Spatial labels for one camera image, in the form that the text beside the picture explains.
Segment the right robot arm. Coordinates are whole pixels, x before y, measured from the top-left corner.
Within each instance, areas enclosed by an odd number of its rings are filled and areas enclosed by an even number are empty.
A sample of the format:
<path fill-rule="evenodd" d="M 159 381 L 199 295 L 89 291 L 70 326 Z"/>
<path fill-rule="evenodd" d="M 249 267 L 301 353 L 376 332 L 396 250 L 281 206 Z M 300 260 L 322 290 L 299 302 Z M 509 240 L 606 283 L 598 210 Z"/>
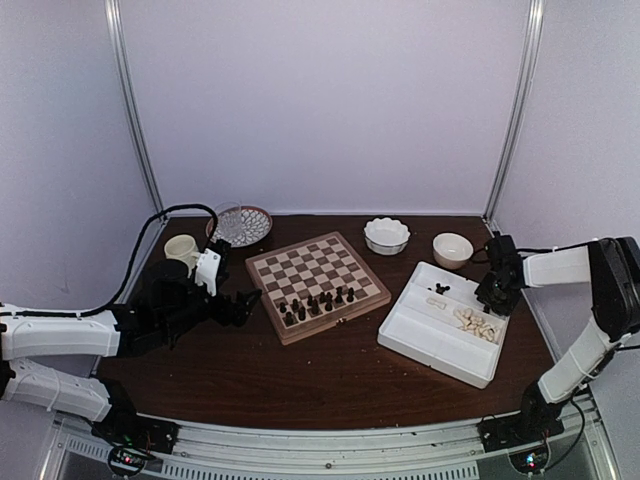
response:
<path fill-rule="evenodd" d="M 512 430 L 530 442 L 552 427 L 573 395 L 638 333 L 639 246 L 625 236 L 523 249 L 511 236 L 496 235 L 483 251 L 489 270 L 474 294 L 485 310 L 508 316 L 522 297 L 555 301 L 575 335 L 522 395 Z"/>

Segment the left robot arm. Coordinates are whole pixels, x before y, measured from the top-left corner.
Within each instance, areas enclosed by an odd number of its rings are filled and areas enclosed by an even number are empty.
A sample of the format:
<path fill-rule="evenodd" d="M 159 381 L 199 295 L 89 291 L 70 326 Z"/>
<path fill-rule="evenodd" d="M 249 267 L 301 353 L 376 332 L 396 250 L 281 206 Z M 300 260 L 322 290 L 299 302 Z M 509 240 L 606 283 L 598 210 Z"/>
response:
<path fill-rule="evenodd" d="M 36 364 L 34 358 L 135 358 L 175 347 L 181 336 L 207 320 L 242 326 L 262 292 L 218 292 L 227 277 L 220 267 L 189 270 L 181 261 L 164 260 L 143 273 L 142 286 L 128 303 L 115 303 L 94 315 L 2 305 L 2 399 L 73 414 L 110 441 L 137 442 L 147 427 L 118 382 L 76 377 Z"/>

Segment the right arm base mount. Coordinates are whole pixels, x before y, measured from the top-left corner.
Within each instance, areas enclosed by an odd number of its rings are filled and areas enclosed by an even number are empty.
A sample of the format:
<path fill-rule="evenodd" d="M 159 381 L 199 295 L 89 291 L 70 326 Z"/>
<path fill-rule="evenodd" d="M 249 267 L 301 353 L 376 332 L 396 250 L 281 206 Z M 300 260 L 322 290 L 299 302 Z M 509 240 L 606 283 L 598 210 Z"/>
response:
<path fill-rule="evenodd" d="M 520 415 L 483 417 L 477 431 L 486 453 L 506 453 L 511 467 L 519 474 L 542 474 L 551 464 L 549 440 L 564 432 L 561 421 L 549 426 L 535 427 L 532 431 L 519 431 Z"/>

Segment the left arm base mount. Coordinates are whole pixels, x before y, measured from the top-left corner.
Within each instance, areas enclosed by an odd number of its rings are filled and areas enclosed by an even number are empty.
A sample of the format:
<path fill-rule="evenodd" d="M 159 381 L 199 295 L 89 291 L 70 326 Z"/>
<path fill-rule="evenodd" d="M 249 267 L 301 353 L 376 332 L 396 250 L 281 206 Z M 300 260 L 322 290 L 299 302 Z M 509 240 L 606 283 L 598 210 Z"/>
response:
<path fill-rule="evenodd" d="M 173 453 L 180 427 L 170 421 L 135 416 L 121 424 L 87 420 L 91 434 L 110 450 L 106 464 L 113 474 L 131 478 L 148 467 L 160 467 L 162 455 Z"/>

